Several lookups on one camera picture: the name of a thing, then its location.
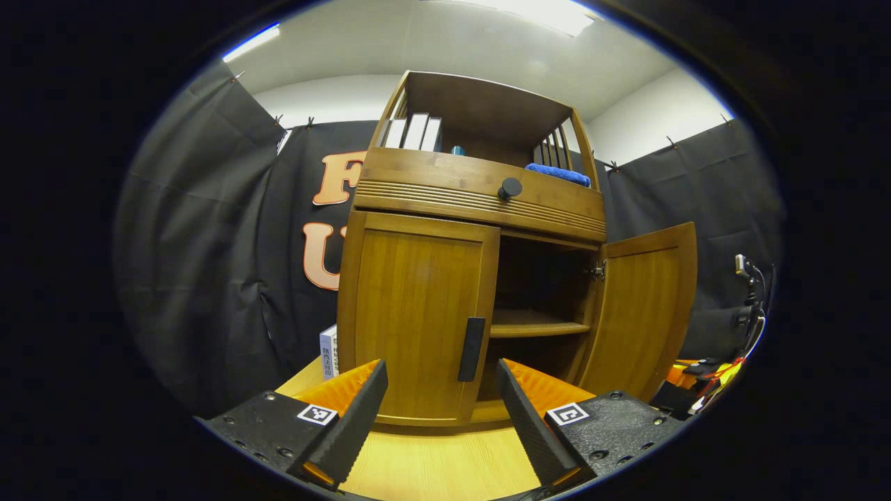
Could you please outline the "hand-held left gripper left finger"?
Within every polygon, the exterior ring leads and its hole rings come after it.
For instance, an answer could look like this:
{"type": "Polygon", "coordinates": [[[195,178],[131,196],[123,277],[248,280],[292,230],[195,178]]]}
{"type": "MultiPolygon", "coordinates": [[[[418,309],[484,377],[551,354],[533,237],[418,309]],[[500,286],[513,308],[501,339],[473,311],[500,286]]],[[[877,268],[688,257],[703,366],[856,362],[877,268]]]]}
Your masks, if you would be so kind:
{"type": "Polygon", "coordinates": [[[375,359],[290,395],[261,392],[198,422],[277,472],[337,491],[365,446],[387,389],[387,365],[375,359]]]}

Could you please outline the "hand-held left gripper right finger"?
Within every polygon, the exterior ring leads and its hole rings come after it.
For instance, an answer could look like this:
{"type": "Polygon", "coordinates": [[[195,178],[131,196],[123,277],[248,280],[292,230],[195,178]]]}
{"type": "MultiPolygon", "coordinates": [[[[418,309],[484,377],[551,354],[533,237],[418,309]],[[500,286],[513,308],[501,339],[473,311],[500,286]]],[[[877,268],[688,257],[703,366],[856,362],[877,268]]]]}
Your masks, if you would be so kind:
{"type": "Polygon", "coordinates": [[[496,366],[500,397],[542,487],[601,481],[671,441],[684,421],[626,391],[595,395],[516,361],[496,366]]]}

